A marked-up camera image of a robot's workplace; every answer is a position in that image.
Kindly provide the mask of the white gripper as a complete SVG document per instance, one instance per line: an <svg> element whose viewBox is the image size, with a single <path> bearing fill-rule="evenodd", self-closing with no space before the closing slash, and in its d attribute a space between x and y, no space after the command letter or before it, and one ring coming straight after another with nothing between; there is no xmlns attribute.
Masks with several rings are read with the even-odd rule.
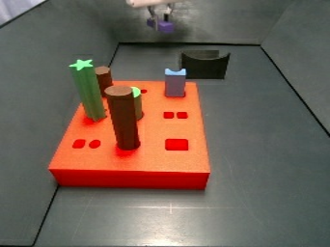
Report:
<svg viewBox="0 0 330 247"><path fill-rule="evenodd" d="M167 4L165 5L165 10L164 10L164 21L169 21L169 16L173 10L173 5L172 3L180 2L180 0L125 0L126 4L133 7L133 8L141 8L147 7L151 19L155 19L156 13L155 13L155 6Z"/></svg>

